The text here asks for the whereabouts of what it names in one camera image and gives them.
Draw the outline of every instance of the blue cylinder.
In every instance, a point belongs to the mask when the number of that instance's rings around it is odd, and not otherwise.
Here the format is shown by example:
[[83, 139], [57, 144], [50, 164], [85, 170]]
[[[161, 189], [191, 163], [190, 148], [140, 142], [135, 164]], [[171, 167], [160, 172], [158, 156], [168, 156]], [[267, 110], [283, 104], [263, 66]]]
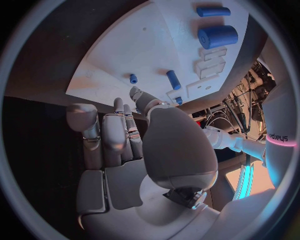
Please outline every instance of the blue cylinder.
[[138, 82], [138, 78], [135, 74], [130, 74], [130, 83], [136, 84]]
[[178, 89], [181, 88], [181, 84], [180, 84], [180, 82], [179, 82], [179, 80], [178, 80], [178, 78], [177, 78], [177, 76], [176, 76], [176, 74], [173, 70], [168, 71], [166, 73], [166, 75], [167, 75], [167, 77], [168, 77], [168, 79], [169, 79], [169, 81], [172, 85], [172, 88], [174, 90], [178, 90]]
[[177, 104], [179, 104], [179, 105], [182, 105], [182, 104], [183, 104], [183, 99], [181, 98], [181, 96], [176, 97], [175, 100], [176, 100], [176, 103], [177, 103]]
[[198, 39], [205, 49], [213, 49], [220, 46], [236, 44], [239, 36], [233, 26], [212, 26], [199, 29]]
[[231, 12], [227, 7], [197, 7], [197, 14], [200, 17], [230, 16]]

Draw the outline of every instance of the large blue cylinder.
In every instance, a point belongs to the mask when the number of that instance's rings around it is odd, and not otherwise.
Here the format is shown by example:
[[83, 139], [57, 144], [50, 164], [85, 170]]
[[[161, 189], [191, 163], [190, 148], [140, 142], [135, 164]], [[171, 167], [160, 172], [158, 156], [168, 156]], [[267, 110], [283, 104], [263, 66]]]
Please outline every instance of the large blue cylinder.
[[236, 44], [239, 36], [233, 26], [212, 26], [199, 29], [198, 39], [205, 49], [213, 49], [220, 46]]
[[227, 7], [197, 7], [200, 17], [230, 16], [231, 12]]
[[166, 75], [167, 75], [167, 77], [168, 77], [168, 79], [169, 79], [169, 81], [172, 85], [172, 88], [174, 90], [178, 90], [178, 89], [181, 88], [181, 84], [180, 84], [180, 82], [179, 82], [179, 80], [178, 80], [178, 78], [177, 78], [177, 76], [176, 76], [176, 74], [173, 70], [168, 71], [166, 73]]

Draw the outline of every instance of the pink light strip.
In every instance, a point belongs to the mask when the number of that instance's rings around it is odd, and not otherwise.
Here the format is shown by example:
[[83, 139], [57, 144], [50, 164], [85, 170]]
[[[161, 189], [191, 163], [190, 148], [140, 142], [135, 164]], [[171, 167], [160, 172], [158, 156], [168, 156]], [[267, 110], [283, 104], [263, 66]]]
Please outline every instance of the pink light strip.
[[283, 147], [295, 147], [295, 146], [297, 146], [296, 142], [291, 142], [291, 143], [288, 143], [288, 142], [278, 142], [278, 141], [275, 141], [272, 138], [270, 138], [268, 135], [266, 136], [266, 139], [270, 143], [272, 143], [272, 144], [276, 144], [276, 145], [283, 146]]

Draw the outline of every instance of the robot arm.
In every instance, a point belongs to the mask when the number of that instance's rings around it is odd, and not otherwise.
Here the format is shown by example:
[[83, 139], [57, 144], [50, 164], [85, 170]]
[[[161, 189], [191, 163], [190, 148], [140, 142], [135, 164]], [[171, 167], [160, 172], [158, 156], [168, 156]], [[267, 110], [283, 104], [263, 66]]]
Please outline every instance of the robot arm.
[[226, 131], [213, 126], [208, 126], [203, 131], [214, 149], [228, 147], [238, 153], [243, 151], [265, 163], [266, 144], [246, 139], [242, 134], [230, 135]]

